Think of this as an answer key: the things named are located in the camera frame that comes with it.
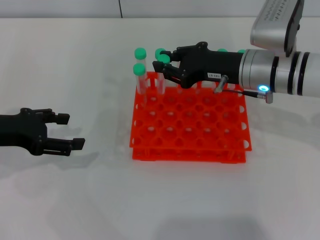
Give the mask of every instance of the green test tube cap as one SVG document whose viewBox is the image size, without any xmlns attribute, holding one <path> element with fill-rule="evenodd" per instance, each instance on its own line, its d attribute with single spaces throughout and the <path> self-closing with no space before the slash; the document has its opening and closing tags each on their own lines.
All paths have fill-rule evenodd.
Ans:
<svg viewBox="0 0 320 240">
<path fill-rule="evenodd" d="M 137 60 L 143 60 L 147 57 L 147 51 L 143 47 L 138 47 L 134 51 L 134 57 Z"/>
<path fill-rule="evenodd" d="M 136 76 L 143 76 L 144 74 L 146 74 L 146 67 L 145 65 L 143 65 L 142 63 L 136 63 L 133 66 L 133 73 Z"/>
<path fill-rule="evenodd" d="M 155 59 L 158 60 L 158 58 L 159 58 L 159 56 L 160 56 L 160 53 L 161 53 L 162 51 L 165 51 L 165 49 L 164 49 L 164 48 L 158 48 L 157 50 L 155 50 Z"/>
<path fill-rule="evenodd" d="M 159 62 L 163 62 L 164 64 L 169 64 L 170 63 L 170 57 L 165 54 L 160 54 L 160 56 L 157 59 Z"/>
</svg>

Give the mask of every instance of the white wall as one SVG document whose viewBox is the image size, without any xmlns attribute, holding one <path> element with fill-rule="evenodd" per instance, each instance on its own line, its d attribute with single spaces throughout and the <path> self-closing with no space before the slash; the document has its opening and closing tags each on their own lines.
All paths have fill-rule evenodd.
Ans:
<svg viewBox="0 0 320 240">
<path fill-rule="evenodd" d="M 256 17 L 265 0 L 120 0 L 124 18 Z M 305 0 L 304 16 L 320 17 L 320 0 Z"/>
<path fill-rule="evenodd" d="M 249 17 L 265 0 L 120 0 L 124 18 Z M 320 0 L 305 0 L 305 16 L 320 17 Z M 120 18 L 119 0 L 0 0 L 0 17 Z"/>
<path fill-rule="evenodd" d="M 118 0 L 0 0 L 1 18 L 120 18 Z"/>
</svg>

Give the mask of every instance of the clear test tube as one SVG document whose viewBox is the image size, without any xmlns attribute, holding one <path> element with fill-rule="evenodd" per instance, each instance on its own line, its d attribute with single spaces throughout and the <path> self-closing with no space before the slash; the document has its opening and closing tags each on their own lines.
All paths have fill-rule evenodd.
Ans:
<svg viewBox="0 0 320 240">
<path fill-rule="evenodd" d="M 155 56 L 155 59 L 156 60 L 158 60 L 158 58 L 159 58 L 159 56 L 161 55 L 161 52 L 162 51 L 165 51 L 165 49 L 164 48 L 158 48 L 157 50 L 155 50 L 155 54 L 154 54 L 154 56 Z"/>
<path fill-rule="evenodd" d="M 170 64 L 170 57 L 165 54 L 160 54 L 158 59 L 159 62 L 163 62 L 164 64 Z M 165 94 L 166 91 L 166 80 L 163 73 L 158 72 L 158 81 L 157 81 L 157 92 L 158 94 Z"/>
<path fill-rule="evenodd" d="M 145 65 L 142 63 L 136 63 L 133 66 L 133 73 L 136 77 L 136 89 L 138 94 L 146 94 L 147 92 L 147 71 Z"/>
<path fill-rule="evenodd" d="M 143 64 L 147 68 L 147 65 L 146 65 L 147 51 L 143 47 L 138 47 L 134 51 L 134 57 L 138 64 Z"/>
</svg>

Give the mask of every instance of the white tabletop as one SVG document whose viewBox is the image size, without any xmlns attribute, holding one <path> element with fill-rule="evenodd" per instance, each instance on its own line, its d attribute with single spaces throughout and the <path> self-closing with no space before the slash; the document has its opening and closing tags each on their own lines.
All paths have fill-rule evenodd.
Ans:
<svg viewBox="0 0 320 240">
<path fill-rule="evenodd" d="M 1 19 L 0 113 L 51 108 L 70 157 L 0 148 L 1 240 L 318 240 L 320 99 L 247 98 L 247 163 L 131 159 L 134 49 L 250 48 L 253 18 Z M 320 52 L 320 18 L 301 51 Z"/>
</svg>

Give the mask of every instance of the orange test tube rack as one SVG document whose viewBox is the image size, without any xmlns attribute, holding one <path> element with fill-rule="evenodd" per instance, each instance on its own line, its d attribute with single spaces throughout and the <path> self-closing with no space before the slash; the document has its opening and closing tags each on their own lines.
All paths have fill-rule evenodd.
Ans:
<svg viewBox="0 0 320 240">
<path fill-rule="evenodd" d="M 146 95 L 135 92 L 130 147 L 141 161 L 246 162 L 251 140 L 242 94 L 214 94 L 210 87 L 167 86 L 157 93 L 148 72 Z"/>
</svg>

